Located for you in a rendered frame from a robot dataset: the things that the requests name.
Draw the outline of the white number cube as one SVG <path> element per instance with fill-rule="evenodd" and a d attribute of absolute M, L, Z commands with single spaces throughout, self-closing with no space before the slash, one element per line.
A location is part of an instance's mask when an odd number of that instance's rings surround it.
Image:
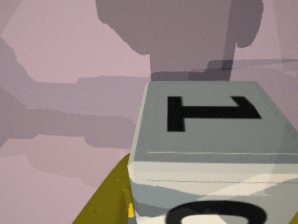
<path fill-rule="evenodd" d="M 134 217 L 129 217 L 128 224 L 137 224 L 135 210 L 134 210 Z"/>
<path fill-rule="evenodd" d="M 137 224 L 289 224 L 298 131 L 257 81 L 149 81 L 128 172 Z"/>

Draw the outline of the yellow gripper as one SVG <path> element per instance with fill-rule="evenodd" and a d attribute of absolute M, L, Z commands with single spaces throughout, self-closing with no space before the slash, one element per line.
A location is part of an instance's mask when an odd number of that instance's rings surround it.
<path fill-rule="evenodd" d="M 128 217 L 134 217 L 129 156 L 118 162 L 72 224 L 128 224 Z"/>

